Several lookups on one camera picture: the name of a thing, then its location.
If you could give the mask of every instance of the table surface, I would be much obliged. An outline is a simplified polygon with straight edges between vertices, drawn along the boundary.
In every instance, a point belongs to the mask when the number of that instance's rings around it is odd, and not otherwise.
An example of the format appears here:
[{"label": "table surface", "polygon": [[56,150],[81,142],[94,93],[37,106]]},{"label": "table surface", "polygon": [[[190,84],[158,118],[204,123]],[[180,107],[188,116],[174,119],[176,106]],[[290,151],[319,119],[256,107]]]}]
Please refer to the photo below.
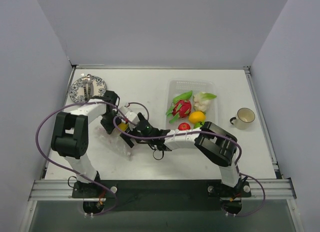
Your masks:
[{"label": "table surface", "polygon": [[[275,171],[257,116],[255,104],[244,70],[210,69],[76,69],[73,81],[80,74],[101,77],[107,89],[115,91],[121,98],[120,106],[127,102],[140,102],[150,112],[150,123],[164,129],[167,110],[167,91],[171,79],[205,80],[215,84],[218,100],[218,121],[216,124],[237,137],[242,147],[239,169],[242,173],[257,179],[275,179]],[[73,102],[68,97],[66,105]],[[239,108],[254,111],[256,119],[247,130],[233,127],[229,119]],[[134,112],[144,110],[131,105]],[[129,149],[118,134],[108,135],[100,125],[101,118],[89,126],[89,147],[87,154],[103,180],[196,180],[221,179],[219,167],[210,162],[198,149],[176,149],[165,152],[160,161],[153,158],[153,151],[143,144]],[[55,151],[49,157],[67,167],[67,161]],[[49,164],[45,179],[66,180],[72,172]]]}]

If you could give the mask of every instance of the clear plastic container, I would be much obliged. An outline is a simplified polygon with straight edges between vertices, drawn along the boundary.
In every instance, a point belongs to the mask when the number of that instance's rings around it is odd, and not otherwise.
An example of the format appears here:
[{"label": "clear plastic container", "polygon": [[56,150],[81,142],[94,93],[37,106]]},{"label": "clear plastic container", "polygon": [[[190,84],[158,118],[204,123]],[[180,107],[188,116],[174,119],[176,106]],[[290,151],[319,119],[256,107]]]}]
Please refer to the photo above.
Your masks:
[{"label": "clear plastic container", "polygon": [[[219,124],[218,122],[218,98],[219,96],[217,95],[216,87],[213,83],[203,81],[203,80],[185,80],[185,79],[173,79],[169,82],[168,85],[168,94],[167,94],[167,102],[166,102],[166,109],[168,110],[172,106],[172,100],[174,97],[181,95],[185,92],[192,91],[192,96],[190,98],[190,102],[192,104],[192,111],[194,112],[195,110],[193,109],[193,95],[196,95],[199,92],[206,92],[206,93],[211,93],[217,96],[217,98],[213,99],[209,108],[206,110],[206,119],[205,121],[210,121],[216,125]],[[170,129],[170,130],[176,130],[178,126],[185,122],[188,123],[193,129],[194,125],[189,122],[188,116],[186,118],[179,118],[176,122],[174,123],[169,123],[169,121],[173,118],[172,115],[169,115],[165,119],[165,128]]]}]

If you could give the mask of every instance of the decorative plate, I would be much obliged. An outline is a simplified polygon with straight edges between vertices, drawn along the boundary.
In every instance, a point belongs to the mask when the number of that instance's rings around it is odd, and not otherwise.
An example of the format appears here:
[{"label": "decorative plate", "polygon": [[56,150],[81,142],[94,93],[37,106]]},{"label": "decorative plate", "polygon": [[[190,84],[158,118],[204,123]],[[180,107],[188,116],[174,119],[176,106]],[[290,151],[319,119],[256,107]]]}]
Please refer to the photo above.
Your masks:
[{"label": "decorative plate", "polygon": [[[91,96],[104,96],[107,90],[106,82],[98,77],[93,76],[93,83],[91,85]],[[79,78],[76,80],[70,87],[69,90],[70,99],[74,103],[84,103],[85,102],[85,92],[84,92],[84,85],[82,83],[82,79]]]}]

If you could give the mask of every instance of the lemon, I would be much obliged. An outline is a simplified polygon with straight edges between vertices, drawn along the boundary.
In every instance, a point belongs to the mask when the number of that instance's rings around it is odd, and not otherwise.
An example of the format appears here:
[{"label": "lemon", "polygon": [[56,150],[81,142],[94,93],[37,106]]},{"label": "lemon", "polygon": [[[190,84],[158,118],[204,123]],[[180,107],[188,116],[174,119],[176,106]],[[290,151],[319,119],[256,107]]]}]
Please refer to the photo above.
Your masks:
[{"label": "lemon", "polygon": [[201,111],[195,111],[195,112],[192,112],[190,115],[189,115],[189,121],[192,123],[192,124],[196,124],[198,122],[203,122],[206,120],[206,116],[203,112]]},{"label": "lemon", "polygon": [[127,128],[129,127],[129,124],[127,123],[121,123],[118,125],[119,129],[122,130],[122,131],[126,131]]}]

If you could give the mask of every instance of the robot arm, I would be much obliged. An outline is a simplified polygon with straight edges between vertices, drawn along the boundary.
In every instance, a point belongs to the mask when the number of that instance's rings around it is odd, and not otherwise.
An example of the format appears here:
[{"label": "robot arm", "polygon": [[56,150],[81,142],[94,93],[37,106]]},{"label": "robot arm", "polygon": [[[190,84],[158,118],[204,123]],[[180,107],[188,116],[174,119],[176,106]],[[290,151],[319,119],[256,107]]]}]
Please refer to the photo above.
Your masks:
[{"label": "robot arm", "polygon": [[[116,93],[107,90],[103,97],[93,97],[90,102],[105,101],[115,105],[118,98]],[[237,138],[232,134],[211,122],[205,122],[201,128],[188,130],[189,133],[186,133],[185,136],[175,136],[176,133],[182,133],[182,131],[154,128],[141,113],[135,114],[126,107],[121,107],[120,110],[130,121],[136,124],[135,126],[130,125],[126,132],[141,137],[141,139],[135,139],[137,143],[143,141],[153,150],[159,151],[198,148],[211,162],[219,166],[223,184],[232,188],[237,185],[240,176],[234,162],[236,146],[226,139],[199,132],[216,133],[236,142]],[[51,148],[54,151],[65,157],[74,170],[92,180],[100,180],[100,178],[99,173],[93,168],[86,154],[89,144],[88,127],[99,116],[102,116],[102,126],[108,134],[111,134],[115,128],[113,119],[117,116],[117,112],[109,105],[97,103],[84,105],[68,113],[58,113],[51,140]],[[116,120],[117,125],[121,122],[119,118]],[[168,137],[143,139],[158,136]],[[131,148],[134,146],[129,136],[121,134],[121,137]],[[89,181],[79,175],[77,175],[77,180],[89,184]]]}]

